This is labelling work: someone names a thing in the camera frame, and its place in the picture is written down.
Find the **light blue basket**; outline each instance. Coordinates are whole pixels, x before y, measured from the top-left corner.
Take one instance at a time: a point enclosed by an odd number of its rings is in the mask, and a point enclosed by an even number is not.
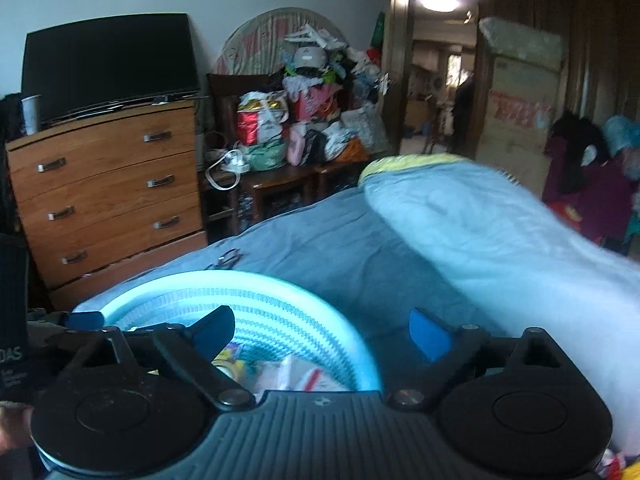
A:
[[[247,361],[295,354],[324,367],[351,390],[382,390],[360,334],[317,296],[269,276],[238,270],[196,270],[137,286],[101,309],[121,330],[162,322],[191,325],[227,304],[236,316],[234,341]]]

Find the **wooden dresser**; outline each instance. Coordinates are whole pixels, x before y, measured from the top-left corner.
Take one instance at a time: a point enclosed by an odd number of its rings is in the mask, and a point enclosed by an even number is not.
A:
[[[207,244],[193,101],[69,121],[6,148],[22,226],[58,310]]]

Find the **door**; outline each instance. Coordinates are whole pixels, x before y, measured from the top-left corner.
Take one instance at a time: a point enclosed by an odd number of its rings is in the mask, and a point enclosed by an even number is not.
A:
[[[414,34],[412,5],[412,0],[389,0],[385,19],[380,102],[386,135],[394,153],[400,151],[406,113]]]

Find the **black flat screen tv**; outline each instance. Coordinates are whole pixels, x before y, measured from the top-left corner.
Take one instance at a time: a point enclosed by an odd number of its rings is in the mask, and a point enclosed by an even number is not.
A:
[[[27,35],[22,95],[40,94],[43,124],[200,89],[186,14],[132,14]]]

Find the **white cup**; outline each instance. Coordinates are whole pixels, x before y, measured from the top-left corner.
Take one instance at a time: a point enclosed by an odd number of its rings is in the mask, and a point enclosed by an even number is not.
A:
[[[40,131],[40,97],[41,95],[32,95],[22,100],[22,116],[27,135],[37,134]]]

